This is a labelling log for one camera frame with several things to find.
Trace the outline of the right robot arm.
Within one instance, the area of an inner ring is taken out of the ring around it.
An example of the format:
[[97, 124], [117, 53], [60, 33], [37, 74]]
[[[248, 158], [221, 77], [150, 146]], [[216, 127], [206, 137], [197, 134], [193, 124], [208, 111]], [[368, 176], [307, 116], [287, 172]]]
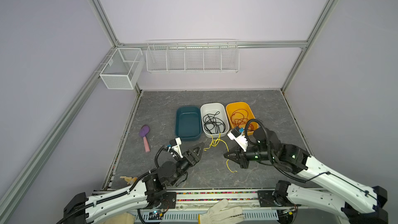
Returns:
[[236, 127], [228, 133], [236, 146], [224, 154], [230, 161], [246, 169], [250, 162], [275, 168], [284, 176], [305, 184], [313, 182], [324, 192], [303, 188], [290, 181], [280, 180], [271, 194], [260, 191], [261, 206], [304, 205], [334, 214], [351, 224], [387, 224], [387, 190], [360, 184], [326, 166], [306, 150], [284, 144], [274, 131], [251, 119], [244, 128]]

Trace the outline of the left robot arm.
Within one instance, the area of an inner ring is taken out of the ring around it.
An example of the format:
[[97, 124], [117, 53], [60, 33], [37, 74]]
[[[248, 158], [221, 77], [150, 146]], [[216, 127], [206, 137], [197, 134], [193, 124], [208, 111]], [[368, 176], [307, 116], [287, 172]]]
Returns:
[[161, 147], [155, 156], [155, 168], [145, 172], [130, 186], [97, 196], [86, 196], [84, 192], [75, 195], [63, 210], [59, 224], [99, 224], [112, 217], [131, 210], [158, 207], [163, 202], [175, 207], [176, 200], [167, 192], [180, 178], [187, 179], [188, 170], [198, 164], [204, 151], [204, 143], [191, 146], [177, 161], [158, 164]]

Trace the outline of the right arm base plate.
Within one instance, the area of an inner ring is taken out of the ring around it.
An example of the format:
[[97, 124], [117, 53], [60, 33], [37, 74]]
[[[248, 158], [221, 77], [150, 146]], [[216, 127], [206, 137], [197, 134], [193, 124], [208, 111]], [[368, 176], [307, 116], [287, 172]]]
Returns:
[[286, 193], [275, 193], [274, 190], [259, 190], [257, 192], [261, 207], [294, 207], [287, 199]]

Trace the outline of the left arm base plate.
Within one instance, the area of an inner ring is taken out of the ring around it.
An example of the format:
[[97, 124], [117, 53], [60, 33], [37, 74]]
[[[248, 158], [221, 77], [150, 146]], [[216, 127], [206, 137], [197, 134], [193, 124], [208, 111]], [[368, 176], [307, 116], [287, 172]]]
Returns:
[[153, 209], [174, 209], [177, 203], [177, 193], [174, 191], [164, 193], [160, 199], [155, 200]]

